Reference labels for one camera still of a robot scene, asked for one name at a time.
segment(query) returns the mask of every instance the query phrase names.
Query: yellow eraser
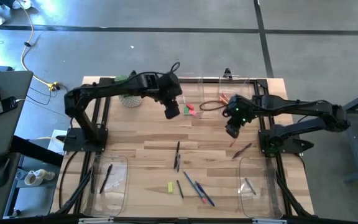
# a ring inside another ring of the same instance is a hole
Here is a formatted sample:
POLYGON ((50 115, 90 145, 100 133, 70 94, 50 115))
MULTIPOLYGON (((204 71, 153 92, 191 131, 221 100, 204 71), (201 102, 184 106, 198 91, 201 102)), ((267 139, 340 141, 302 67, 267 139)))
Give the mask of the yellow eraser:
POLYGON ((170 193, 170 194, 173 193, 173 184, 172 184, 172 182, 168 183, 168 193, 170 193))

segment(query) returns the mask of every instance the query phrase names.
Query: black table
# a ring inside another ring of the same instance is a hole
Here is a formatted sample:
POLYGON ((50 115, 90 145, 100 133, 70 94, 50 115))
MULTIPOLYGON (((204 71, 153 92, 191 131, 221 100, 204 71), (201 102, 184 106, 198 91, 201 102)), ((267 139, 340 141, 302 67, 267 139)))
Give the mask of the black table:
MULTIPOLYGON (((25 99, 32 79, 32 72, 0 72, 1 99, 15 96, 25 99)), ((21 155, 29 156, 40 161, 60 166, 63 156, 32 144, 14 135, 24 101, 12 111, 0 115, 0 156, 9 156, 9 180, 0 187, 0 219, 4 215, 11 215, 19 189, 12 186, 17 166, 21 162, 21 155)))

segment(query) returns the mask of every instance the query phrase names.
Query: wooden tabletop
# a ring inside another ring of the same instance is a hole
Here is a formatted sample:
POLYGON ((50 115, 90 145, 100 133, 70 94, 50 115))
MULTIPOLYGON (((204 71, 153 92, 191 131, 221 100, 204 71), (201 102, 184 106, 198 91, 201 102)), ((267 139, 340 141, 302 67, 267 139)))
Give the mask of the wooden tabletop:
MULTIPOLYGON (((83 83, 99 82, 100 77, 84 77, 83 83)), ((268 78, 268 88, 272 95, 287 99, 285 84, 281 78, 268 78)), ((200 97, 197 84, 182 84, 187 103, 195 108, 200 101, 216 100, 218 84, 204 84, 204 99, 200 97)), ((98 122, 104 105, 102 99, 98 122)), ((91 117, 94 102, 87 107, 91 117)), ((227 119, 221 111, 205 111, 198 116, 179 115, 171 120, 165 119, 164 107, 151 98, 144 98, 137 108, 126 108, 117 96, 111 98, 107 128, 108 143, 105 156, 125 156, 128 160, 128 179, 125 202, 119 216, 122 217, 209 217, 209 218, 246 218, 244 212, 251 217, 264 217, 269 214, 269 194, 266 191, 265 157, 260 153, 257 131, 260 128, 257 119, 247 123, 241 133, 229 147, 232 138, 226 133, 227 119), (181 171, 173 170, 177 142, 180 141, 181 171), (237 159, 232 160, 236 151, 246 144, 252 143, 237 159), (241 161, 242 177, 250 180, 256 195, 238 194, 243 180, 239 180, 241 161), (215 207, 203 204, 195 190, 183 175, 185 170, 193 181, 198 181, 212 198, 215 207), (176 184, 180 181, 184 199, 176 184), (168 183, 173 182, 174 191, 168 193, 168 183)), ((292 124, 292 116, 282 114, 275 117, 277 124, 292 124)), ((58 210, 58 192, 63 168, 70 154, 65 156, 51 212, 58 210)), ((84 152, 79 152, 68 166, 63 181, 62 202, 71 196, 78 185, 83 163, 84 152)), ((306 211, 313 213, 308 184, 303 164, 299 158, 291 154, 282 154, 288 188, 306 211)), ((279 202, 284 212, 281 191, 279 202)))

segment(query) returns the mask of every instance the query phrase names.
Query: blue pen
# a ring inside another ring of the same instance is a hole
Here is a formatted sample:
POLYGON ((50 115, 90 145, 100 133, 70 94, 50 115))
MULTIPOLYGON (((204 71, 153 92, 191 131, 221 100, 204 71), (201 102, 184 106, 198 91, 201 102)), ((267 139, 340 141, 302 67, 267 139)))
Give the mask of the blue pen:
POLYGON ((198 196, 200 196, 201 200, 203 201, 203 203, 206 203, 205 198, 203 198, 203 196, 201 195, 201 193, 197 190, 196 185, 193 184, 193 181, 191 181, 190 177, 187 175, 187 173, 185 171, 183 171, 183 173, 185 174, 186 178, 189 180, 191 186, 193 186, 194 190, 197 192, 198 196))
POLYGON ((208 199, 208 201, 210 202, 210 204, 215 207, 215 204, 214 204, 214 202, 212 201, 212 199, 208 196, 208 194, 205 193, 203 187, 202 187, 197 181, 196 181, 196 185, 197 185, 197 187, 199 188, 199 190, 200 190, 202 193, 205 194, 205 197, 208 199))

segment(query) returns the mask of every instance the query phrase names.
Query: concrete floor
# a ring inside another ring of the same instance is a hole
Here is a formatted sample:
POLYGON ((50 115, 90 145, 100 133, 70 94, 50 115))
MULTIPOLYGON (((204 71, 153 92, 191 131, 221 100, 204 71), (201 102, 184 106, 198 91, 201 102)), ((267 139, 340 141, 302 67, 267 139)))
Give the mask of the concrete floor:
MULTIPOLYGON (((253 0, 36 0, 34 5, 29 12, 38 25, 258 28, 253 0)), ((260 0, 260 8, 266 29, 358 30, 358 0, 260 0)), ((0 13, 8 25, 28 25, 22 11, 0 8, 0 13)), ((0 65, 22 70, 22 43, 29 34, 0 30, 0 65)), ((85 75, 166 71, 177 60, 179 73, 218 76, 229 67, 248 77, 267 77, 259 34, 37 31, 34 40, 27 66, 68 88, 79 86, 85 75)), ((289 98, 344 104, 358 97, 358 35, 267 34, 267 45, 274 77, 285 79, 289 98)), ((31 86, 47 92, 37 81, 31 86)), ((33 91, 29 95, 47 100, 33 91)), ((62 97, 59 92, 46 109, 26 102, 16 134, 34 139, 66 129, 62 97)), ((358 117, 353 120, 358 133, 358 117)), ((358 182, 343 182, 356 170, 345 135, 320 131, 302 138, 315 143, 305 153, 315 213, 358 221, 358 182)), ((38 193, 22 192, 17 207, 28 208, 25 197, 32 194, 38 193)), ((45 197, 27 215, 46 214, 48 203, 45 197)))

